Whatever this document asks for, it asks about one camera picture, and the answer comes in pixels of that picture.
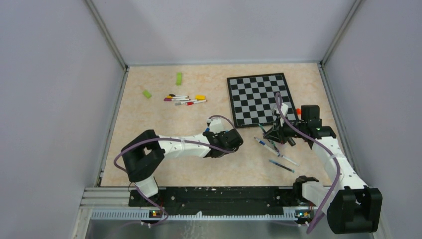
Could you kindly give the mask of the blue capped white marker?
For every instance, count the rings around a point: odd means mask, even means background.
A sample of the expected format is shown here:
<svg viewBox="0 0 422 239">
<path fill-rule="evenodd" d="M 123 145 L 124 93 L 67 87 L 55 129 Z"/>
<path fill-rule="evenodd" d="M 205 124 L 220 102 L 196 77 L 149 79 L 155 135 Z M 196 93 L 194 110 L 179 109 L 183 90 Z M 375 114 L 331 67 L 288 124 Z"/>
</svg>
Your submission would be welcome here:
<svg viewBox="0 0 422 239">
<path fill-rule="evenodd" d="M 280 153 L 278 153 L 276 150 L 274 150 L 272 147 L 268 146 L 266 143 L 261 141 L 258 138 L 254 138 L 260 145 L 262 145 L 265 149 L 267 149 L 272 154 L 276 155 L 277 157 L 280 156 Z"/>
</svg>

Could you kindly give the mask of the blue thin pen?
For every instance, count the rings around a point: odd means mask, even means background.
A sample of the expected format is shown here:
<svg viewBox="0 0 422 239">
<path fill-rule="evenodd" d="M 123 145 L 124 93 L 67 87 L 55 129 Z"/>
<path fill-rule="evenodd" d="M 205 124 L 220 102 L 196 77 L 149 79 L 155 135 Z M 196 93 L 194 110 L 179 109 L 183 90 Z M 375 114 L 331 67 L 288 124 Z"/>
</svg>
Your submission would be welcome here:
<svg viewBox="0 0 422 239">
<path fill-rule="evenodd" d="M 276 161 L 274 161 L 274 160 L 268 160 L 268 161 L 269 161 L 270 163 L 272 163 L 272 164 L 274 164 L 274 165 L 276 165 L 276 166 L 280 167 L 280 168 L 283 168 L 283 169 L 285 169 L 285 170 L 287 170 L 287 171 L 291 172 L 291 173 L 294 173 L 294 172 L 295 172 L 293 169 L 288 168 L 288 167 L 286 167 L 286 166 L 284 166 L 284 165 L 282 165 L 282 164 L 280 164 L 280 163 L 278 163 L 278 162 L 276 162 Z"/>
</svg>

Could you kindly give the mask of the grey capped marker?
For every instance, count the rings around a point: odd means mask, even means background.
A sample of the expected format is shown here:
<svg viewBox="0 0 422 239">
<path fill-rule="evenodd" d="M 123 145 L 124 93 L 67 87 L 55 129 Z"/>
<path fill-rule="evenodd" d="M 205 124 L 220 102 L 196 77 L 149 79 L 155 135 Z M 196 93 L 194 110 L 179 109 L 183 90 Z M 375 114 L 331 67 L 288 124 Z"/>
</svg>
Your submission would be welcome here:
<svg viewBox="0 0 422 239">
<path fill-rule="evenodd" d="M 177 101 L 177 102 L 175 102 L 175 105 L 176 106 L 178 106 L 178 105 L 185 105 L 185 104 L 188 104 L 188 103 L 193 103 L 195 101 L 197 101 L 197 100 Z"/>
</svg>

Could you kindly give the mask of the black capped marker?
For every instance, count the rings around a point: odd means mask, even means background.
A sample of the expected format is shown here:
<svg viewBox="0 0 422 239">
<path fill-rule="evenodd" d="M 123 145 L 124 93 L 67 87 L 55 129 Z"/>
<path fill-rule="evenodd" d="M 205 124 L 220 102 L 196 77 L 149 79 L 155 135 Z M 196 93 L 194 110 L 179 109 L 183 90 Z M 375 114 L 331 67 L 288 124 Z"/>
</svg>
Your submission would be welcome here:
<svg viewBox="0 0 422 239">
<path fill-rule="evenodd" d="M 169 98 L 188 98 L 189 96 L 169 94 L 167 97 L 169 97 Z"/>
</svg>

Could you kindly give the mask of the blue black highlighter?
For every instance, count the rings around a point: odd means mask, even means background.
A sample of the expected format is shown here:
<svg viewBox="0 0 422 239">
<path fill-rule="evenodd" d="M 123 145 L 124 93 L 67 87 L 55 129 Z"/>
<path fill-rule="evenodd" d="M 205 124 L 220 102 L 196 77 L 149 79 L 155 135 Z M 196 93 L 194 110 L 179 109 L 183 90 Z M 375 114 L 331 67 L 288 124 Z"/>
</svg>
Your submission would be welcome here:
<svg viewBox="0 0 422 239">
<path fill-rule="evenodd" d="M 296 145 L 296 143 L 295 143 L 295 141 L 291 138 L 291 137 L 288 137 L 287 138 L 287 140 L 286 140 L 286 142 L 291 146 L 291 147 L 294 147 L 295 145 Z"/>
</svg>

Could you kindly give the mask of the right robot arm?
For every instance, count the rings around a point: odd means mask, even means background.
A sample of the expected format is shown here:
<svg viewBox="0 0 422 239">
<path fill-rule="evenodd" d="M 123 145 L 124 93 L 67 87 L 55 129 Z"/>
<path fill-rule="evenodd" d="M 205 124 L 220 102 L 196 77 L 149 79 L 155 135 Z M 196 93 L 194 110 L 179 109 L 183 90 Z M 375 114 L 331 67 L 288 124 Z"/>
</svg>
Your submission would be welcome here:
<svg viewBox="0 0 422 239">
<path fill-rule="evenodd" d="M 318 207 L 309 229 L 327 218 L 335 234 L 372 233 L 378 229 L 383 196 L 379 189 L 369 187 L 356 173 L 342 152 L 333 129 L 324 126 L 318 105 L 302 105 L 300 120 L 288 120 L 289 107 L 274 106 L 275 121 L 265 132 L 265 139 L 286 143 L 292 138 L 306 142 L 318 157 L 332 181 L 327 188 L 315 178 L 297 178 L 292 199 L 298 205 L 308 201 Z"/>
</svg>

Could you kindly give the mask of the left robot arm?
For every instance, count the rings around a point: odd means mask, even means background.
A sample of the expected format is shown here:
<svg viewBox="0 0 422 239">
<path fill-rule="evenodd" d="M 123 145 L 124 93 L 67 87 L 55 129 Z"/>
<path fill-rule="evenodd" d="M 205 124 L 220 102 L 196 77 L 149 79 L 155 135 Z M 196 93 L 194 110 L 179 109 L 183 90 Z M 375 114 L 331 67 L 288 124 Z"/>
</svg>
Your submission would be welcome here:
<svg viewBox="0 0 422 239">
<path fill-rule="evenodd" d="M 153 176 L 164 159 L 186 156 L 220 158 L 239 150 L 244 141 L 237 130 L 206 131 L 185 137 L 164 137 L 147 130 L 125 146 L 122 157 L 129 181 L 140 190 L 141 200 L 148 206 L 159 201 L 158 184 Z"/>
</svg>

